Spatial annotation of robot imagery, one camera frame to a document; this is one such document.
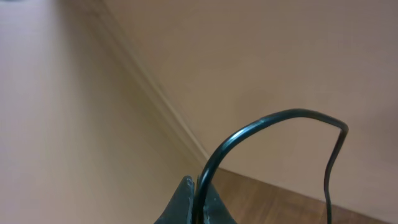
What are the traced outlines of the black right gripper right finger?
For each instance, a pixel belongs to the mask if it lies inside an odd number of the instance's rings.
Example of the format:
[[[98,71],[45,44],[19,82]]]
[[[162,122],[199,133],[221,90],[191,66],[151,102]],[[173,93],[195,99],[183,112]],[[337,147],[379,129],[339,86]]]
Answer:
[[[203,206],[203,222],[204,224],[237,224],[212,184],[208,188]]]

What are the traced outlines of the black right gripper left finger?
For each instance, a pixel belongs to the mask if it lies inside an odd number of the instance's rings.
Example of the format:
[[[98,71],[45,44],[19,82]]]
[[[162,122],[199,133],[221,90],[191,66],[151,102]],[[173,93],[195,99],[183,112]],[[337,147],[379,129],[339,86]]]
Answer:
[[[184,176],[154,224],[191,224],[194,193],[194,181],[189,175]]]

